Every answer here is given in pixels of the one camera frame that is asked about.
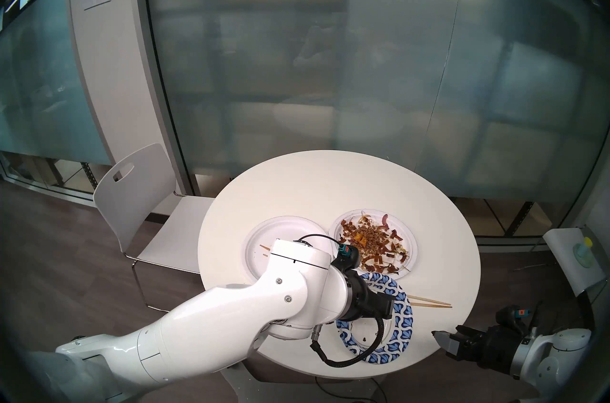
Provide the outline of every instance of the bottle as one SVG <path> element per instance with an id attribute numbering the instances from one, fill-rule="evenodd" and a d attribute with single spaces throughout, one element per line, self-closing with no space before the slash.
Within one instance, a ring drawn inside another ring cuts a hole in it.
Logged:
<path id="1" fill-rule="evenodd" d="M 583 242 L 575 244 L 572 248 L 574 257 L 576 257 L 578 263 L 584 268 L 591 268 L 595 261 L 593 253 L 591 252 L 591 247 L 593 247 L 593 241 L 590 238 L 585 237 Z"/>

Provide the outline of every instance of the white paper plate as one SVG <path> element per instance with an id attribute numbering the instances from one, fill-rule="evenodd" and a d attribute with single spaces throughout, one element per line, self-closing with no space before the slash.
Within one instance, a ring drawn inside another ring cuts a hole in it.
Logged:
<path id="1" fill-rule="evenodd" d="M 355 209 L 335 219 L 334 222 L 331 224 L 331 228 L 328 230 L 328 235 L 334 237 L 336 240 L 339 240 L 339 236 L 343 233 L 343 226 L 341 226 L 341 221 L 345 219 L 345 221 L 347 222 L 353 221 L 354 224 L 356 224 L 358 222 L 358 219 L 361 218 L 362 214 L 370 215 L 371 219 L 376 224 L 381 225 L 381 219 L 386 213 L 375 209 Z M 388 214 L 386 223 L 388 224 L 388 226 L 390 226 L 390 231 L 392 229 L 396 229 L 396 233 L 398 234 L 398 236 L 403 238 L 403 247 L 409 253 L 409 258 L 404 262 L 403 267 L 398 272 L 388 274 L 393 279 L 397 279 L 400 277 L 404 277 L 405 275 L 407 275 L 407 273 L 413 270 L 413 266 L 415 265 L 415 261 L 417 259 L 417 242 L 415 241 L 413 233 L 397 217 Z M 367 273 L 366 270 L 359 267 L 357 268 L 357 270 L 360 274 Z"/>
<path id="2" fill-rule="evenodd" d="M 295 241 L 307 234 L 323 234 L 326 231 L 309 219 L 298 216 L 279 216 L 267 219 L 248 233 L 242 244 L 242 265 L 250 278 L 258 280 L 267 270 L 269 251 L 276 239 Z M 330 239 L 308 237 L 305 239 L 316 249 L 337 257 L 337 248 Z"/>

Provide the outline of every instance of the white chair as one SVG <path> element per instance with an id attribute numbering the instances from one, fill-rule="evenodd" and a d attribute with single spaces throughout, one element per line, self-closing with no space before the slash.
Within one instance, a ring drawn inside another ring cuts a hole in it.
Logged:
<path id="1" fill-rule="evenodd" d="M 160 144 L 151 144 L 125 157 L 112 167 L 98 183 L 93 201 L 117 236 L 125 257 L 131 265 L 144 304 L 150 306 L 135 273 L 135 264 L 146 262 L 161 267 L 199 274 L 197 244 L 201 223 L 213 198 L 185 196 L 175 192 L 176 177 Z M 180 202 L 160 231 L 140 255 L 131 257 L 126 251 L 146 217 L 168 195 L 180 196 Z"/>

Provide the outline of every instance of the frosted glass wall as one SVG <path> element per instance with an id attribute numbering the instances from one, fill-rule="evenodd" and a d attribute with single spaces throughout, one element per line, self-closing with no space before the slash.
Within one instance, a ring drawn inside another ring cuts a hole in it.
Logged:
<path id="1" fill-rule="evenodd" d="M 0 151 L 110 163 L 76 69 L 66 0 L 36 0 L 0 32 Z"/>
<path id="2" fill-rule="evenodd" d="M 191 173 L 294 151 L 387 158 L 451 196 L 563 202 L 610 123 L 580 0 L 149 0 Z"/>

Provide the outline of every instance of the chair leg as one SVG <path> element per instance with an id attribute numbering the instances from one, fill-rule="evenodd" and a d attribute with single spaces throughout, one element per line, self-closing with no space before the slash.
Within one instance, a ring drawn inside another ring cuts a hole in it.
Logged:
<path id="1" fill-rule="evenodd" d="M 140 295 L 141 295 L 141 297 L 142 297 L 142 301 L 144 301 L 144 304 L 145 304 L 145 305 L 146 305 L 148 308 L 150 308 L 150 309 L 157 310 L 157 311 L 161 311 L 161 312 L 163 312 L 163 313 L 169 313 L 169 311 L 168 311 L 168 310 L 162 310 L 161 308 L 155 308 L 154 306 L 150 306 L 150 305 L 149 305 L 149 304 L 146 302 L 146 298 L 144 297 L 144 292 L 142 291 L 142 286 L 140 285 L 140 280 L 138 279 L 138 275 L 137 275 L 137 273 L 135 273 L 135 264 L 136 264 L 136 263 L 138 263 L 138 261 L 137 261 L 137 260 L 135 260 L 135 261 L 133 262 L 133 264 L 131 264 L 131 271 L 134 273 L 135 283 L 137 283 L 137 284 L 138 284 L 138 290 L 140 290 Z"/>

